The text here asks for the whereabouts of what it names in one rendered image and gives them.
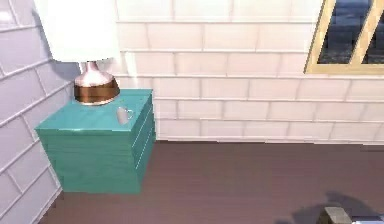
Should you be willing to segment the white mug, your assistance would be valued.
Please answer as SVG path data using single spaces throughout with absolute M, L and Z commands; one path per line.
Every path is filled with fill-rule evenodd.
M 133 111 L 125 108 L 118 107 L 116 110 L 117 120 L 121 125 L 127 124 L 129 120 L 133 117 Z

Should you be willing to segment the teal bedside chest of drawers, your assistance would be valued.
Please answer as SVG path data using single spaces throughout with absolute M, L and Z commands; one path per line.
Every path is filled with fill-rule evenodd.
M 36 128 L 65 192 L 137 194 L 156 141 L 151 89 L 122 89 L 112 102 L 70 101 Z M 127 124 L 118 107 L 133 111 Z

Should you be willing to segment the white shade copper table lamp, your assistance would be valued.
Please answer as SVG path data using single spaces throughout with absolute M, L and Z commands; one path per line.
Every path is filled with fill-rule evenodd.
M 97 63 L 118 52 L 112 0 L 34 0 L 54 60 L 84 66 L 74 80 L 74 98 L 103 105 L 120 93 L 115 77 Z

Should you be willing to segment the yellow framed window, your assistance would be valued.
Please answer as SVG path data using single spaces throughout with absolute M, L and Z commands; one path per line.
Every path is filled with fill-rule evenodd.
M 304 73 L 384 75 L 384 0 L 322 0 Z

